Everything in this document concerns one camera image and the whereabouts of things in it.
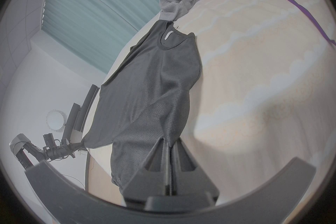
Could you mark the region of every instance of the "purple strap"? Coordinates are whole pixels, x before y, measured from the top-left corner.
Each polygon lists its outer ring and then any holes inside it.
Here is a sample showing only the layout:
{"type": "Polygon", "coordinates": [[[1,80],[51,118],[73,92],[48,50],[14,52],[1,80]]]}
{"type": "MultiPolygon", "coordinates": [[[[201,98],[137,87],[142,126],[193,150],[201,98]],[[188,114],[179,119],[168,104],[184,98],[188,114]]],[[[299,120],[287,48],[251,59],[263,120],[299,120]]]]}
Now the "purple strap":
{"type": "Polygon", "coordinates": [[[322,34],[322,36],[325,38],[326,41],[328,41],[328,42],[330,42],[330,43],[332,43],[333,45],[336,46],[335,40],[331,40],[327,36],[327,34],[325,33],[325,31],[322,29],[322,27],[317,22],[317,20],[315,20],[315,18],[313,17],[313,15],[307,9],[305,9],[302,5],[298,4],[295,0],[288,0],[288,1],[291,2],[292,4],[294,4],[295,6],[297,6],[311,20],[311,22],[319,30],[319,32],[322,34]]]}

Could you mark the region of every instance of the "mattress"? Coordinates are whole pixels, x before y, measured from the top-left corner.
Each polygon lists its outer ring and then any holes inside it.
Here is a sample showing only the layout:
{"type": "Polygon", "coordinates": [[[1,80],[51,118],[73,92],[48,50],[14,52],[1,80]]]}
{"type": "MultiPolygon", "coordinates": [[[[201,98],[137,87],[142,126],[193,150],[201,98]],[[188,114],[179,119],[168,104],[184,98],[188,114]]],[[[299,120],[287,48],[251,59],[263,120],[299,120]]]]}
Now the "mattress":
{"type": "MultiPolygon", "coordinates": [[[[296,1],[335,39],[324,0],[296,1]]],[[[158,18],[128,42],[107,78],[158,18]]],[[[334,48],[287,0],[200,0],[174,27],[196,35],[203,70],[181,138],[220,190],[217,204],[257,188],[295,156],[317,167],[306,202],[336,154],[334,48]]],[[[112,145],[88,150],[110,175],[112,145]]]]}

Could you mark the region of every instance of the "clothing label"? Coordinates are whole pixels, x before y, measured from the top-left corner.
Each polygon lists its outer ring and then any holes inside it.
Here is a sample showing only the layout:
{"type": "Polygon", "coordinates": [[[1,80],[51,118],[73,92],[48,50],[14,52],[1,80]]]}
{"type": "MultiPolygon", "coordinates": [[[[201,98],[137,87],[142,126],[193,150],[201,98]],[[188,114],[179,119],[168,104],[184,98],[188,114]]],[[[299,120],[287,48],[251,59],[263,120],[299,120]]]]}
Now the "clothing label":
{"type": "Polygon", "coordinates": [[[170,32],[166,35],[165,40],[167,40],[167,38],[169,37],[169,35],[170,35],[171,33],[174,33],[174,31],[170,31],[170,32]]]}

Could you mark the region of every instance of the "wooden floor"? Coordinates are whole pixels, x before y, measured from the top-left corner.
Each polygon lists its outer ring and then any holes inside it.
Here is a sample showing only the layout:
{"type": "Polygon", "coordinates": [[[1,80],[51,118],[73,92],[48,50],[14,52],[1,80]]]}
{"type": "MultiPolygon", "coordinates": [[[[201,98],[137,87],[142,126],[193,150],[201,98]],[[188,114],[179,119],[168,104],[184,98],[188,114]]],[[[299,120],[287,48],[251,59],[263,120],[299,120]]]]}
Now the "wooden floor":
{"type": "Polygon", "coordinates": [[[103,200],[121,205],[122,196],[119,187],[111,182],[111,176],[90,157],[88,192],[103,200]]]}

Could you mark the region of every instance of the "tiled ceiling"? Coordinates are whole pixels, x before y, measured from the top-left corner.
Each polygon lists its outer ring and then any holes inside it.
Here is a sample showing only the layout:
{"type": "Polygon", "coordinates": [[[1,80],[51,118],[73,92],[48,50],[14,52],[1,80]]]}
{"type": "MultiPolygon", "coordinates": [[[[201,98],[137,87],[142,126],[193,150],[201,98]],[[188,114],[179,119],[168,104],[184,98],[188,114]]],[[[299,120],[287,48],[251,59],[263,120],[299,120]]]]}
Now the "tiled ceiling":
{"type": "Polygon", "coordinates": [[[0,21],[0,107],[11,78],[31,50],[30,38],[41,28],[43,2],[11,0],[0,21]]]}

